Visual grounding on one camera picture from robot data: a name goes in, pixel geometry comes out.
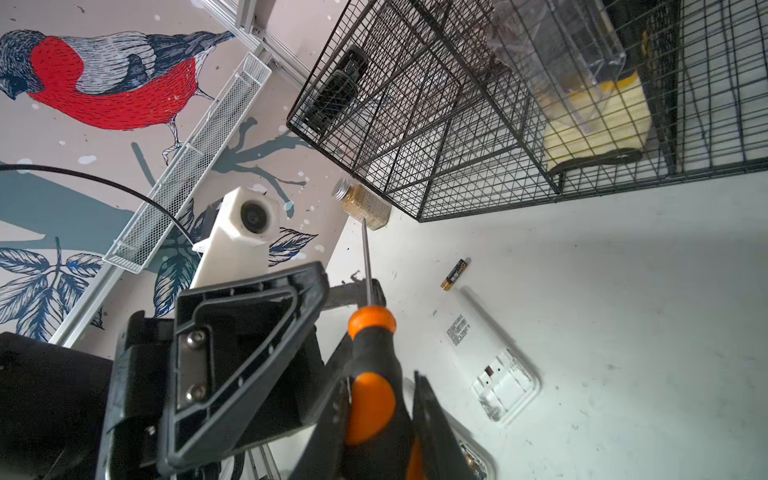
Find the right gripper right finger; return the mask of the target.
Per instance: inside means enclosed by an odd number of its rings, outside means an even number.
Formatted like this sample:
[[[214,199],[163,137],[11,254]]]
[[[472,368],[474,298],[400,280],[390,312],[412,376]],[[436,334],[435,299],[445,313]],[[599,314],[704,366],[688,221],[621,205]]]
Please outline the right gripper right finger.
[[[414,373],[412,420],[424,479],[474,479],[448,419],[426,376]]]

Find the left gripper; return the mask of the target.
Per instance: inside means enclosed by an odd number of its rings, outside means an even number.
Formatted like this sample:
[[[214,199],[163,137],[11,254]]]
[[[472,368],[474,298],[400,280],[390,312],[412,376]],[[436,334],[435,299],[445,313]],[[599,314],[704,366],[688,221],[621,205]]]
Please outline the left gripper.
[[[322,386],[315,323],[330,287],[320,262],[187,290],[175,321],[129,321],[115,359],[97,475],[215,478],[314,423]]]

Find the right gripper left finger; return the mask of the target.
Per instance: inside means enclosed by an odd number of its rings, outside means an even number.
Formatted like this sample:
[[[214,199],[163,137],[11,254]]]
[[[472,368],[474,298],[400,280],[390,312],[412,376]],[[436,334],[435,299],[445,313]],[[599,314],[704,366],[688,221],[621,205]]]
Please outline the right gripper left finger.
[[[349,378],[343,377],[333,387],[290,480],[342,478],[350,409]]]

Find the orange black screwdriver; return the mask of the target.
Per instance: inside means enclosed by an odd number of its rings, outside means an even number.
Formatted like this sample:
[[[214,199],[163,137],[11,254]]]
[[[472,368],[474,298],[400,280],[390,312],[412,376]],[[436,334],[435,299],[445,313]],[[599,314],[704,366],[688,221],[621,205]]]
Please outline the orange black screwdriver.
[[[374,299],[367,223],[362,223],[366,300],[348,321],[350,410],[342,471],[349,479],[423,479],[421,442],[406,409],[394,350],[394,315]]]

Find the white remote control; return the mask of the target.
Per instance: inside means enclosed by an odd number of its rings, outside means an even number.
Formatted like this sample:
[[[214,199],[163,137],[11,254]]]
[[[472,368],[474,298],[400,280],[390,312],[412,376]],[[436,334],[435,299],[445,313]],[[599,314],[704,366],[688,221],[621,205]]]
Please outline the white remote control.
[[[494,461],[490,454],[474,439],[473,434],[448,411],[447,421],[463,452],[474,479],[494,480],[497,478]]]
[[[430,319],[490,421],[509,425],[541,391],[534,370],[466,288],[445,291]]]

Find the black gold AAA battery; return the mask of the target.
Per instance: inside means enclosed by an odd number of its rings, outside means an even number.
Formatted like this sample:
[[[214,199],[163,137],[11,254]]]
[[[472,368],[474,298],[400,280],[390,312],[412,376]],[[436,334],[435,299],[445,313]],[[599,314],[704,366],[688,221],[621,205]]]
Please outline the black gold AAA battery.
[[[456,284],[456,282],[459,280],[461,275],[465,272],[469,265],[469,262],[465,259],[460,258],[456,265],[452,268],[450,273],[446,276],[446,278],[441,283],[441,288],[444,291],[449,291],[452,289],[452,287]]]

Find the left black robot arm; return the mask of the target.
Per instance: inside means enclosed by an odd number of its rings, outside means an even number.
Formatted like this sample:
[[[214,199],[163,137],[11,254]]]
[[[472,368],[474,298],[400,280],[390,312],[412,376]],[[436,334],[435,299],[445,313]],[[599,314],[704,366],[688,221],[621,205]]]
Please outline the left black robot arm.
[[[195,479],[307,425],[306,353],[329,293],[312,262],[185,291],[133,314],[108,360],[1,337],[5,479]]]

